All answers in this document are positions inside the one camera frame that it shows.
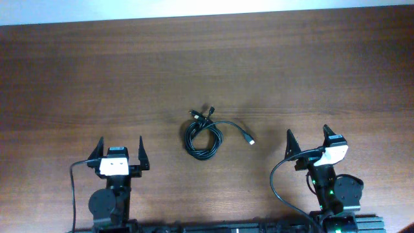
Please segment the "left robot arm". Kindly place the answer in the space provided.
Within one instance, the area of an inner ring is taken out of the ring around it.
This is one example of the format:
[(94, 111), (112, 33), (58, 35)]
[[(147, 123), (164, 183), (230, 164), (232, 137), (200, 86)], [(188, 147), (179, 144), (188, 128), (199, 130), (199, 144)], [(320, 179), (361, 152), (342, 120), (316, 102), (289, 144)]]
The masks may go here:
[(129, 217), (131, 179), (141, 178), (143, 171), (150, 169), (150, 163), (139, 139), (138, 160), (140, 164), (129, 164), (126, 147), (110, 147), (104, 152), (101, 138), (88, 157), (88, 167), (106, 180), (106, 187), (95, 191), (89, 199), (88, 208), (93, 215), (93, 232), (139, 232), (138, 222)]

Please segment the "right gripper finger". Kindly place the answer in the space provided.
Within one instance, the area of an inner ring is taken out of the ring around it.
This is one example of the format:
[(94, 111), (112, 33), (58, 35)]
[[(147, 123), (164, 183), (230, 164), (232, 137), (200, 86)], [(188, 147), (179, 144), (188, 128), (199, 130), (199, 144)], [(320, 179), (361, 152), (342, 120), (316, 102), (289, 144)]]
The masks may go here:
[(301, 153), (300, 146), (293, 135), (293, 132), (288, 129), (287, 130), (287, 146), (285, 150), (285, 159), (291, 158), (294, 155)]
[(330, 146), (332, 144), (332, 141), (335, 139), (336, 134), (327, 124), (323, 125), (323, 134), (324, 134), (323, 145)]

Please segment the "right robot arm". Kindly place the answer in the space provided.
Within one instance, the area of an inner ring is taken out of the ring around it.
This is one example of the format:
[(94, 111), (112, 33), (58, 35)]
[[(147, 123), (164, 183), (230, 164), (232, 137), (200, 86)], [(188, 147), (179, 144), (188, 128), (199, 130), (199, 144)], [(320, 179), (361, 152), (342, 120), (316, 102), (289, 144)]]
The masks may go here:
[(311, 212), (324, 232), (358, 232), (355, 212), (360, 210), (364, 182), (349, 174), (337, 174), (334, 165), (349, 149), (343, 135), (323, 126), (324, 141), (317, 148), (301, 150), (291, 130), (287, 131), (285, 159), (294, 161), (296, 171), (308, 171), (308, 186), (314, 188), (321, 210)]

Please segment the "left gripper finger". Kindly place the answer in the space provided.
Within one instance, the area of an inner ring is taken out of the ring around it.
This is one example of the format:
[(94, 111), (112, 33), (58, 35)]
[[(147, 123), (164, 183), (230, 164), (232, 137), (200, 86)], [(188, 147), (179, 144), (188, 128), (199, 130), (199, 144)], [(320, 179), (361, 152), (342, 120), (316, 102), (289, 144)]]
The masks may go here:
[(150, 167), (149, 159), (144, 148), (142, 137), (140, 137), (139, 141), (138, 159), (140, 161), (140, 167)]
[(95, 160), (102, 158), (104, 155), (104, 138), (100, 137), (97, 146), (93, 150), (93, 152), (89, 155), (89, 160)]

